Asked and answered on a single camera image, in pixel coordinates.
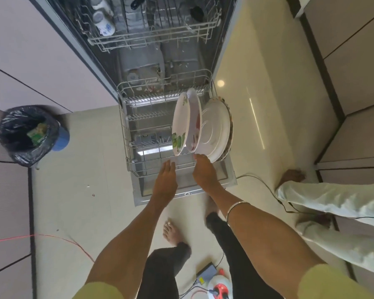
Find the black pants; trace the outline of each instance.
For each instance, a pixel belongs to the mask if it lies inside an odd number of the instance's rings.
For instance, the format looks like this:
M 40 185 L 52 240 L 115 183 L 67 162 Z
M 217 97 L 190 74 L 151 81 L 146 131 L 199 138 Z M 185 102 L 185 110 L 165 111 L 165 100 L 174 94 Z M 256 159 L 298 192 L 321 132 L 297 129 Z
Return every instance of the black pants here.
M 216 213 L 206 218 L 207 227 L 215 235 L 229 263 L 234 299 L 283 297 L 268 286 L 258 275 L 237 238 L 227 223 Z M 137 299 L 178 299 L 175 276 L 191 256 L 191 248 L 180 242 L 174 248 L 152 252 L 145 263 L 143 279 Z

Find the person's left hand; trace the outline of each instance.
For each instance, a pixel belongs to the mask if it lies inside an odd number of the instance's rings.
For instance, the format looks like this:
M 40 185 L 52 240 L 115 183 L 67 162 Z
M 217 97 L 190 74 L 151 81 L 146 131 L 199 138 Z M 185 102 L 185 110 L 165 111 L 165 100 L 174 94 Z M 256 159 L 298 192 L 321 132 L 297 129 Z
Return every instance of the person's left hand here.
M 170 163 L 170 160 L 168 160 L 162 164 L 155 181 L 151 200 L 154 200 L 155 203 L 164 208 L 175 196 L 177 187 L 176 164 Z

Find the forearm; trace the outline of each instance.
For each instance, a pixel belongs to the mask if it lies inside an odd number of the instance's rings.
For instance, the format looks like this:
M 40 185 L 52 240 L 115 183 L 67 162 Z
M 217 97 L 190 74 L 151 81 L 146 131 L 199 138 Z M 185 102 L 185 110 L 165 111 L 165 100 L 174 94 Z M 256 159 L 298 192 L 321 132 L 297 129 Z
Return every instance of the forearm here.
M 241 201 L 221 187 L 214 187 L 208 194 L 224 216 Z M 290 226 L 254 206 L 235 206 L 229 214 L 229 225 L 260 276 L 288 299 L 296 298 L 305 272 L 323 263 Z
M 164 206 L 151 198 L 143 211 L 99 254 L 86 283 L 100 281 L 118 288 L 125 299 L 140 286 L 152 237 Z

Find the red cable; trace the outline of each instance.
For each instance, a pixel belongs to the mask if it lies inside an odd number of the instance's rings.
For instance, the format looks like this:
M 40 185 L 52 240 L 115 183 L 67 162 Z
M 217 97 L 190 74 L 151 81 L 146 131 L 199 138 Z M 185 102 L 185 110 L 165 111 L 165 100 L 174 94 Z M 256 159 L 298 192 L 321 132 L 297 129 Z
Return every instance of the red cable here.
M 90 256 L 90 254 L 88 252 L 86 252 L 84 250 L 84 248 L 82 248 L 82 246 L 80 244 L 78 244 L 77 242 L 73 242 L 73 241 L 70 241 L 68 239 L 65 239 L 65 238 L 62 238 L 62 237 L 58 237 L 58 236 L 54 236 L 54 235 L 46 235 L 46 234 L 33 234 L 33 235 L 25 235 L 25 236 L 15 236 L 15 237 L 10 237 L 10 238 L 4 238 L 4 239 L 0 239 L 0 242 L 2 241 L 6 241 L 6 240 L 12 240 L 12 239 L 20 239 L 20 238 L 26 238 L 26 237 L 31 237 L 31 236 L 46 236 L 46 237 L 53 237 L 53 238 L 58 238 L 58 239 L 62 239 L 64 241 L 67 241 L 69 243 L 72 243 L 74 244 L 75 246 L 78 246 L 89 258 L 91 261 L 94 262 L 94 259 Z
M 193 299 L 193 296 L 194 296 L 196 293 L 199 293 L 199 292 L 203 292 L 203 293 L 206 294 L 205 291 L 199 289 L 198 291 L 195 291 L 195 292 L 191 295 L 190 299 Z

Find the yellow sleeve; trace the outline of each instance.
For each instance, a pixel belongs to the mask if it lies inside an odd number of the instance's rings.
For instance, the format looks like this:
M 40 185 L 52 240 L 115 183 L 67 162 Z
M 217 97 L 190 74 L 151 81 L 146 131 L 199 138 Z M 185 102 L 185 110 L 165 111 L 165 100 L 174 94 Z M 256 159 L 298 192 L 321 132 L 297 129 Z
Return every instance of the yellow sleeve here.
M 104 282 L 90 282 L 85 284 L 73 299 L 124 299 L 120 291 Z
M 374 295 L 328 264 L 319 264 L 303 276 L 298 287 L 298 298 L 374 299 Z

